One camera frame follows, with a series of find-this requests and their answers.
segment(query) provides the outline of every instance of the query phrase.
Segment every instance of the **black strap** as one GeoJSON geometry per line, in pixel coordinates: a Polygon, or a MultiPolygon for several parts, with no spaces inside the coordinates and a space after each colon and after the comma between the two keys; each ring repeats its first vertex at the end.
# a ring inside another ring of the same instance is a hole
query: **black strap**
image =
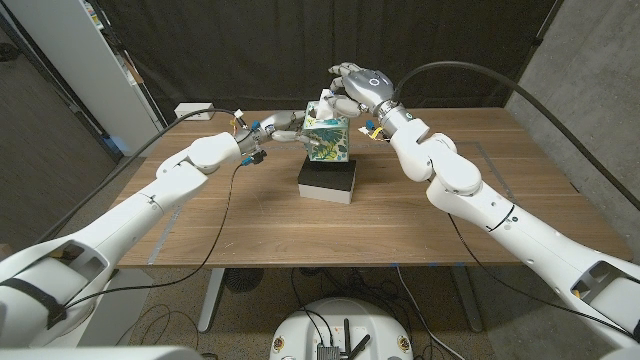
{"type": "Polygon", "coordinates": [[[640,343],[640,320],[638,320],[638,325],[633,329],[633,338],[640,343]]]}
{"type": "Polygon", "coordinates": [[[64,308],[64,305],[58,304],[56,298],[42,291],[33,284],[18,278],[11,278],[1,282],[0,286],[10,287],[23,294],[29,295],[31,298],[42,304],[42,306],[47,308],[49,311],[49,316],[47,317],[47,330],[67,318],[67,311],[64,308]]]}

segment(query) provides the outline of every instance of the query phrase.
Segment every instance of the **gray wall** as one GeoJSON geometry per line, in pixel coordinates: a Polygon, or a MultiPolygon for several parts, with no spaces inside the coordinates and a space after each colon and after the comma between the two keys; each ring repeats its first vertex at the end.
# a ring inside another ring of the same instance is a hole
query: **gray wall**
{"type": "MultiPolygon", "coordinates": [[[[640,197],[640,1],[565,0],[520,85],[640,197]]],[[[513,95],[506,109],[640,263],[640,212],[525,100],[513,95]]]]}

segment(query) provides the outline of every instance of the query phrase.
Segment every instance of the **black cable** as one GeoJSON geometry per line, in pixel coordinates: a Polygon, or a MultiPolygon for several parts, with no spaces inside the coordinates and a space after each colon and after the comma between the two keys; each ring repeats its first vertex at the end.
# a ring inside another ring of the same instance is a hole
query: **black cable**
{"type": "Polygon", "coordinates": [[[402,80],[398,83],[395,91],[393,92],[392,101],[398,102],[400,98],[400,93],[402,92],[402,87],[407,82],[407,80],[411,79],[418,73],[421,73],[426,70],[432,70],[436,68],[461,68],[472,70],[481,74],[484,74],[494,80],[497,80],[502,85],[508,87],[509,89],[517,92],[525,98],[531,105],[533,105],[538,111],[544,115],[549,121],[564,135],[569,141],[573,144],[573,146],[578,149],[578,151],[593,165],[609,182],[613,185],[636,209],[640,210],[640,200],[638,200],[635,195],[633,195],[629,189],[627,189],[622,183],[615,177],[609,170],[607,170],[604,165],[598,159],[596,159],[593,154],[578,140],[578,138],[567,129],[566,126],[549,111],[538,99],[536,99],[533,95],[531,95],[527,90],[523,89],[520,85],[518,85],[515,81],[509,79],[508,77],[497,73],[489,68],[484,66],[471,64],[462,61],[437,61],[429,64],[424,64],[422,66],[418,66],[417,68],[411,70],[407,75],[405,75],[402,80]]]}
{"type": "Polygon", "coordinates": [[[324,322],[324,325],[327,327],[327,329],[329,329],[329,333],[330,333],[329,334],[330,335],[329,344],[331,346],[333,346],[333,335],[331,335],[331,327],[329,326],[329,323],[327,322],[327,320],[325,320],[325,318],[322,315],[318,314],[317,312],[315,312],[313,310],[309,310],[309,309],[298,309],[296,311],[304,311],[304,312],[311,313],[311,314],[319,317],[320,320],[322,320],[322,322],[324,322]]]}
{"type": "MultiPolygon", "coordinates": [[[[140,315],[140,317],[136,320],[136,322],[134,322],[131,326],[129,326],[129,328],[127,330],[125,330],[125,332],[122,334],[122,336],[120,336],[120,338],[118,339],[118,341],[116,342],[116,345],[118,343],[120,343],[120,341],[122,341],[122,338],[124,338],[124,336],[129,332],[129,330],[133,329],[136,325],[138,325],[138,323],[144,319],[144,317],[149,314],[151,312],[151,310],[157,308],[157,307],[164,307],[165,309],[167,309],[167,313],[166,314],[162,314],[160,316],[158,316],[157,318],[155,318],[145,329],[142,338],[140,340],[140,345],[144,344],[144,339],[147,337],[147,334],[149,333],[149,331],[151,330],[151,328],[153,327],[153,325],[162,320],[164,317],[167,317],[167,323],[164,325],[164,327],[162,328],[162,331],[160,332],[160,335],[156,338],[155,341],[153,341],[153,345],[158,344],[158,342],[160,341],[160,339],[162,338],[162,335],[164,335],[164,333],[166,332],[167,328],[169,327],[169,323],[171,322],[171,314],[181,314],[184,317],[186,317],[187,319],[189,319],[189,322],[191,323],[191,325],[193,325],[193,328],[195,329],[195,333],[196,333],[196,344],[194,349],[197,351],[198,350],[198,346],[200,345],[200,332],[198,331],[198,326],[196,325],[195,321],[193,321],[193,319],[187,315],[186,313],[182,312],[182,311],[178,311],[178,310],[171,310],[169,308],[169,306],[167,306],[166,304],[157,304],[154,305],[152,307],[150,307],[149,309],[147,309],[142,315],[140,315]]],[[[213,353],[204,353],[204,354],[200,354],[203,357],[211,357],[211,358],[218,358],[218,355],[213,354],[213,353]]]]}
{"type": "Polygon", "coordinates": [[[293,281],[293,272],[295,270],[296,270],[296,268],[292,268],[291,269],[291,287],[293,288],[293,293],[296,295],[296,299],[298,299],[298,304],[302,308],[302,311],[304,311],[305,314],[307,314],[307,316],[309,317],[309,320],[311,320],[311,322],[313,323],[313,326],[316,328],[316,331],[318,332],[318,335],[320,336],[320,345],[324,346],[324,340],[322,339],[322,333],[320,332],[320,329],[318,328],[318,325],[316,325],[316,322],[313,321],[313,318],[311,318],[311,315],[309,315],[309,310],[307,310],[307,308],[302,304],[302,300],[300,299],[300,295],[298,295],[298,290],[296,290],[296,284],[293,281]]]}
{"type": "Polygon", "coordinates": [[[157,308],[158,306],[164,306],[167,309],[167,314],[171,312],[171,309],[169,308],[169,306],[165,305],[165,304],[157,304],[154,305],[150,308],[147,309],[147,311],[144,312],[144,314],[140,315],[140,317],[138,318],[138,320],[136,320],[136,322],[134,322],[131,326],[129,326],[127,328],[127,330],[124,331],[124,333],[122,333],[122,335],[120,336],[120,338],[118,339],[118,341],[116,341],[116,345],[118,345],[120,343],[120,341],[122,341],[122,338],[124,338],[125,335],[127,335],[127,333],[129,332],[129,330],[133,329],[136,325],[138,325],[138,323],[140,322],[140,320],[142,320],[151,310],[157,308]]]}
{"type": "MultiPolygon", "coordinates": [[[[151,144],[156,142],[156,140],[158,140],[159,138],[164,136],[164,134],[169,132],[169,130],[173,129],[176,125],[178,125],[184,119],[186,119],[186,118],[188,118],[190,116],[201,114],[201,113],[205,113],[205,112],[212,112],[212,111],[224,112],[224,113],[227,113],[227,114],[231,114],[231,115],[233,115],[235,117],[235,113],[233,111],[231,111],[231,110],[214,109],[214,108],[200,109],[200,110],[192,111],[190,113],[187,113],[187,114],[184,114],[184,115],[178,117],[169,126],[167,126],[166,128],[162,129],[159,133],[155,134],[151,139],[149,139],[149,141],[147,141],[144,145],[142,145],[142,147],[140,147],[140,149],[138,149],[135,153],[133,153],[131,155],[131,157],[129,159],[127,159],[127,161],[125,161],[124,164],[122,164],[122,166],[120,166],[118,169],[116,169],[114,172],[112,172],[109,176],[107,176],[100,183],[100,185],[98,185],[95,189],[93,189],[93,191],[91,193],[89,193],[89,195],[85,196],[85,198],[82,199],[76,206],[74,206],[73,209],[71,209],[65,216],[63,216],[60,220],[58,220],[55,224],[53,224],[53,226],[51,226],[49,228],[49,230],[47,230],[44,234],[42,234],[42,236],[40,236],[38,238],[38,240],[36,240],[33,243],[33,245],[36,245],[36,244],[39,244],[41,242],[47,241],[51,236],[53,236],[53,234],[56,233],[56,231],[58,231],[67,221],[69,221],[69,219],[71,219],[71,217],[73,215],[75,215],[78,212],[78,210],[80,210],[81,207],[83,207],[86,203],[89,202],[89,200],[91,200],[94,196],[96,196],[96,194],[99,193],[100,190],[104,189],[107,185],[109,185],[109,183],[111,183],[113,181],[113,179],[115,179],[118,175],[120,175],[124,171],[124,169],[126,169],[129,165],[131,165],[131,163],[136,158],[138,158],[138,156],[140,156],[140,154],[142,154],[149,146],[151,146],[151,144]]],[[[236,119],[237,119],[237,121],[239,123],[240,122],[244,123],[244,121],[242,119],[240,119],[240,118],[236,118],[236,119]]]]}
{"type": "Polygon", "coordinates": [[[144,331],[144,334],[142,334],[142,339],[140,340],[140,345],[144,344],[144,339],[146,339],[147,334],[149,333],[149,330],[151,330],[151,328],[153,327],[153,325],[162,320],[162,318],[164,318],[165,316],[167,317],[167,322],[164,324],[164,327],[162,328],[162,331],[160,332],[160,336],[158,336],[158,338],[156,339],[156,341],[153,342],[153,345],[158,344],[158,341],[160,341],[160,339],[162,338],[162,335],[164,335],[165,331],[167,331],[167,328],[169,327],[169,323],[171,322],[171,313],[172,311],[169,311],[168,313],[157,317],[155,320],[153,320],[151,322],[151,324],[149,324],[149,326],[147,326],[147,329],[144,331]]]}
{"type": "Polygon", "coordinates": [[[231,174],[231,181],[229,182],[229,197],[227,199],[227,207],[224,210],[224,216],[222,217],[222,223],[220,224],[220,229],[218,230],[218,234],[216,235],[215,240],[213,241],[213,244],[211,245],[211,249],[209,250],[209,253],[207,254],[207,256],[205,257],[204,261],[202,261],[202,263],[200,264],[200,266],[198,266],[195,270],[193,270],[191,273],[189,273],[187,276],[180,278],[178,280],[174,280],[174,281],[170,281],[168,283],[164,283],[164,284],[154,284],[154,285],[145,285],[145,286],[127,286],[127,287],[121,287],[121,288],[115,288],[115,289],[109,289],[109,290],[104,290],[104,291],[98,291],[96,293],[93,293],[91,295],[85,296],[83,298],[80,298],[72,303],[68,303],[65,305],[65,310],[71,308],[72,306],[81,303],[85,300],[89,300],[91,298],[94,298],[96,296],[100,296],[102,294],[109,294],[112,292],[116,292],[116,291],[124,291],[124,290],[141,290],[141,289],[155,289],[155,288],[159,288],[159,287],[165,287],[165,286],[170,286],[170,285],[175,285],[179,282],[185,281],[188,278],[192,277],[193,275],[195,275],[198,271],[200,271],[200,269],[202,269],[204,267],[204,265],[207,263],[207,260],[209,260],[209,257],[211,257],[211,253],[213,253],[213,249],[215,248],[216,244],[218,243],[218,239],[220,238],[220,234],[222,233],[222,228],[224,227],[224,223],[227,220],[227,214],[229,213],[229,205],[231,204],[231,193],[233,190],[233,179],[236,176],[236,172],[238,171],[238,169],[240,168],[240,166],[242,165],[238,165],[235,170],[233,170],[233,174],[231,174]]]}
{"type": "Polygon", "coordinates": [[[521,295],[524,295],[524,296],[526,296],[526,297],[528,297],[528,298],[530,298],[530,299],[536,300],[536,301],[538,301],[538,302],[541,302],[541,303],[543,303],[543,304],[545,304],[545,305],[549,305],[549,306],[554,307],[554,308],[556,308],[556,309],[564,310],[564,311],[569,312],[569,313],[572,313],[572,314],[574,314],[574,315],[582,316],[582,317],[587,318],[587,319],[589,319],[589,320],[593,320],[593,321],[595,321],[595,322],[597,322],[597,323],[600,323],[600,324],[602,324],[602,325],[605,325],[605,326],[607,326],[607,327],[609,327],[609,328],[611,328],[611,329],[613,329],[613,330],[615,330],[615,331],[617,331],[617,332],[619,332],[619,333],[622,333],[622,334],[624,334],[624,335],[626,335],[626,336],[628,336],[628,337],[632,338],[634,341],[638,342],[638,340],[636,340],[636,339],[634,338],[633,334],[631,334],[630,332],[628,332],[627,330],[625,330],[625,329],[623,329],[623,328],[617,327],[617,326],[615,326],[615,325],[613,325],[613,324],[611,324],[611,323],[608,323],[608,322],[606,322],[606,321],[600,320],[600,319],[598,319],[598,318],[596,318],[596,317],[593,317],[593,316],[591,316],[591,315],[587,315],[587,314],[585,314],[585,313],[581,313],[580,311],[576,311],[576,310],[573,310],[573,309],[569,309],[569,308],[566,308],[566,307],[564,307],[564,306],[556,305],[556,304],[551,303],[551,302],[549,302],[549,301],[546,301],[546,300],[540,299],[539,297],[536,297],[536,296],[533,296],[533,295],[531,295],[531,294],[529,294],[529,293],[526,293],[526,292],[524,292],[524,291],[522,291],[522,290],[520,290],[520,289],[517,289],[517,288],[515,288],[515,287],[513,287],[513,286],[511,286],[511,285],[509,285],[509,284],[507,284],[506,282],[502,281],[502,280],[501,280],[501,279],[499,279],[497,276],[493,275],[493,274],[489,271],[489,269],[487,269],[487,268],[486,268],[486,267],[485,267],[485,266],[480,262],[480,260],[478,260],[478,258],[476,257],[476,255],[475,255],[475,254],[471,251],[471,249],[469,248],[469,245],[467,245],[466,241],[464,241],[464,238],[462,237],[462,234],[460,233],[460,230],[458,230],[458,225],[456,225],[456,222],[453,220],[453,217],[451,216],[451,214],[447,213],[447,215],[449,215],[449,219],[451,220],[451,223],[453,224],[453,227],[454,227],[454,229],[456,230],[456,233],[458,234],[458,237],[460,238],[460,241],[462,241],[462,245],[464,245],[464,247],[467,249],[467,251],[469,252],[469,254],[471,255],[471,257],[473,258],[473,260],[475,260],[475,261],[476,261],[476,263],[477,263],[477,264],[482,268],[482,270],[484,270],[484,271],[485,271],[485,272],[486,272],[490,277],[492,277],[492,278],[493,278],[493,280],[495,280],[495,281],[499,282],[500,284],[502,284],[502,285],[506,286],[507,288],[509,288],[509,289],[511,289],[511,290],[513,290],[513,291],[515,291],[515,292],[517,292],[517,293],[519,293],[519,294],[521,294],[521,295]]]}
{"type": "Polygon", "coordinates": [[[186,317],[187,319],[189,319],[189,322],[191,323],[191,325],[193,325],[193,328],[196,330],[196,346],[194,347],[194,349],[197,351],[198,350],[198,346],[200,345],[200,332],[198,331],[198,326],[196,325],[196,322],[193,321],[193,319],[189,315],[185,314],[182,311],[178,311],[178,310],[172,310],[168,314],[164,314],[164,315],[158,317],[157,319],[153,320],[153,322],[151,322],[151,324],[149,324],[149,326],[147,326],[147,329],[145,330],[144,335],[142,336],[142,340],[140,340],[140,345],[143,345],[144,339],[147,336],[147,334],[149,333],[149,330],[151,329],[153,324],[155,324],[157,321],[159,321],[160,319],[164,318],[165,316],[168,316],[169,319],[167,320],[167,325],[165,325],[164,329],[160,333],[160,336],[158,336],[158,338],[153,342],[153,345],[156,345],[160,341],[160,339],[162,338],[162,335],[164,335],[164,332],[167,330],[167,327],[169,326],[169,321],[171,320],[171,314],[180,314],[180,315],[183,315],[184,317],[186,317]]]}

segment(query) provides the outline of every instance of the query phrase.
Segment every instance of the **table leg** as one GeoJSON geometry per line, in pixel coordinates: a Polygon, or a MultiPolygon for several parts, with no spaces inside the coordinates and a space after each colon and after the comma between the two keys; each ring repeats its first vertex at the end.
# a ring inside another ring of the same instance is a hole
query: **table leg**
{"type": "Polygon", "coordinates": [[[202,311],[200,312],[200,320],[198,320],[198,331],[206,333],[211,328],[213,317],[216,314],[218,300],[222,294],[223,278],[225,269],[211,269],[211,277],[209,278],[209,286],[204,296],[202,311]]]}
{"type": "Polygon", "coordinates": [[[462,301],[462,307],[467,316],[469,328],[473,332],[481,332],[482,319],[480,318],[480,311],[478,310],[476,297],[473,294],[471,279],[469,279],[467,268],[465,266],[453,266],[451,267],[451,273],[453,274],[453,280],[458,289],[460,300],[462,301]]]}

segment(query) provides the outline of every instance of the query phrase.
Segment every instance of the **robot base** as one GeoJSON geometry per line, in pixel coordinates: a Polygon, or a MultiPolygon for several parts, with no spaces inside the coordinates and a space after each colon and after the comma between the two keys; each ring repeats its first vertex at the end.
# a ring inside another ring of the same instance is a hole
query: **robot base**
{"type": "MultiPolygon", "coordinates": [[[[307,310],[320,314],[329,324],[333,335],[333,346],[339,347],[339,352],[345,352],[345,319],[349,320],[350,348],[359,347],[358,344],[367,336],[364,349],[353,358],[355,360],[412,360],[413,351],[409,344],[407,332],[402,325],[382,309],[367,302],[351,298],[327,298],[318,300],[306,306],[307,310]]],[[[309,313],[313,318],[324,340],[324,346],[329,343],[329,329],[322,319],[309,313]]],[[[309,317],[303,310],[298,310],[280,324],[271,343],[271,360],[282,359],[341,359],[347,355],[336,357],[325,352],[318,357],[318,352],[324,352],[320,345],[320,336],[309,317]]]]}

